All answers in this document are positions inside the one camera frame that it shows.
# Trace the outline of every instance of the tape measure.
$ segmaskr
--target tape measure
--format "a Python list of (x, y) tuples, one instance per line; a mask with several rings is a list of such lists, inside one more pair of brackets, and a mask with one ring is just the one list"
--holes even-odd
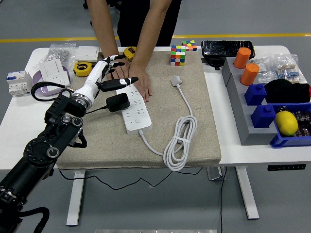
[(124, 55), (125, 55), (125, 58), (128, 62), (132, 62), (133, 60), (133, 57), (135, 55), (135, 51), (136, 51), (136, 47), (134, 46), (131, 46), (131, 47), (127, 47), (125, 50), (124, 50)]
[(76, 62), (74, 64), (73, 72), (79, 77), (86, 77), (92, 71), (91, 62)]

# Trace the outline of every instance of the person's arm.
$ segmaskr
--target person's arm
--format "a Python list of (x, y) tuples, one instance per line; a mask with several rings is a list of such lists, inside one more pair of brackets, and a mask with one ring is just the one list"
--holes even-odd
[(152, 95), (150, 79), (145, 69), (156, 46), (171, 1), (172, 0), (150, 1), (150, 10), (144, 21), (137, 50), (129, 69), (130, 77), (137, 76), (139, 78), (140, 84), (136, 84), (136, 87), (145, 101), (149, 101), (149, 96)]
[[(119, 54), (106, 0), (87, 0), (87, 6), (91, 15), (93, 29), (104, 57)], [(128, 78), (129, 64), (125, 59), (120, 61), (125, 62), (125, 65), (116, 67), (112, 75), (115, 78)]]

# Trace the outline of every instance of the beige cushion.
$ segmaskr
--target beige cushion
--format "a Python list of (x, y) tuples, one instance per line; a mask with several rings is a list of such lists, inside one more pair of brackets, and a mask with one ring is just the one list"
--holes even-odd
[[(198, 52), (187, 51), (184, 67), (170, 65), (170, 52), (154, 52), (147, 73), (153, 96), (146, 103), (153, 128), (145, 133), (149, 144), (163, 153), (171, 140), (178, 118), (190, 113), (171, 77), (179, 75), (187, 100), (198, 120), (186, 166), (214, 166), (221, 152), (209, 101), (207, 85)], [(83, 86), (85, 78), (76, 77), (73, 88)], [(91, 110), (105, 106), (106, 98), (115, 92), (101, 92)], [(99, 110), (83, 117), (86, 149), (67, 148), (59, 158), (60, 169), (94, 169), (112, 167), (165, 167), (162, 156), (152, 153), (139, 134), (128, 135), (121, 113)]]

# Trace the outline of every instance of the gray organizer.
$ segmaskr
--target gray organizer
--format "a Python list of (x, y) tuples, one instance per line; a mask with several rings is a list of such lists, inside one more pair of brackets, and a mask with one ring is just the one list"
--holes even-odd
[(244, 95), (248, 86), (240, 83), (244, 69), (235, 68), (233, 65), (234, 60), (235, 57), (226, 58), (222, 74), (230, 98), (241, 145), (268, 145), (277, 134), (275, 124), (272, 122), (269, 128), (254, 128), (251, 115), (256, 106), (248, 106), (246, 104)]

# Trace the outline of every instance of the white power cord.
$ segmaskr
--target white power cord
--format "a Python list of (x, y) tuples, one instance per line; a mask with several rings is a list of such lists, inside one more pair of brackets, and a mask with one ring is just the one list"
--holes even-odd
[[(190, 115), (181, 117), (178, 119), (178, 121), (176, 122), (174, 136), (172, 137), (171, 141), (166, 146), (164, 153), (160, 153), (156, 151), (149, 145), (142, 130), (139, 130), (139, 135), (141, 136), (146, 146), (153, 153), (163, 156), (163, 161), (169, 169), (171, 169), (172, 171), (179, 171), (185, 166), (187, 162), (189, 149), (190, 149), (190, 143), (198, 127), (198, 121), (193, 116), (192, 109), (180, 88), (180, 84), (182, 83), (182, 81), (180, 80), (180, 77), (177, 75), (174, 75), (171, 79), (171, 83), (173, 86), (176, 86), (178, 88), (182, 98), (184, 99), (190, 111)], [(180, 146), (175, 150), (175, 147), (177, 144), (180, 144)], [(181, 158), (178, 159), (175, 157), (175, 154), (179, 152), (181, 149), (183, 149), (184, 151), (183, 151)]]

